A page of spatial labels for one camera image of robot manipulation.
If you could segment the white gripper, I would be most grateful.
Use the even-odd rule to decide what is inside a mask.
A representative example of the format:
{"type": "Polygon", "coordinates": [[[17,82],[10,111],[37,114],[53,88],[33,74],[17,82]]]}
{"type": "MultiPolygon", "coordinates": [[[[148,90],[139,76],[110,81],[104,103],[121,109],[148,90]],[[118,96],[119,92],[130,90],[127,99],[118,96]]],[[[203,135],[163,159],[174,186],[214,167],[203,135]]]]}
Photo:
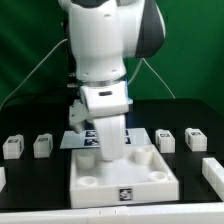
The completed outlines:
{"type": "Polygon", "coordinates": [[[126,82],[104,87],[81,87],[81,99],[92,117],[105,161],[123,156],[125,114],[129,111],[126,82]]]}

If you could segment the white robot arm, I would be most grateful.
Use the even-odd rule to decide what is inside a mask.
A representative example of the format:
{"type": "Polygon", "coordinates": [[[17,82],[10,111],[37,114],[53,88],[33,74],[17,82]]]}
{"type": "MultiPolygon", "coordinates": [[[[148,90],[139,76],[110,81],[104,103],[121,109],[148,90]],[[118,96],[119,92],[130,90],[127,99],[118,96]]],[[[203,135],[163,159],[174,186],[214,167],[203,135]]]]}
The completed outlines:
{"type": "Polygon", "coordinates": [[[153,56],[163,45],[165,25],[156,0],[58,0],[68,13],[69,42],[80,98],[69,120],[80,133],[94,125],[104,160],[123,156],[129,111],[128,57],[153,56]]]}

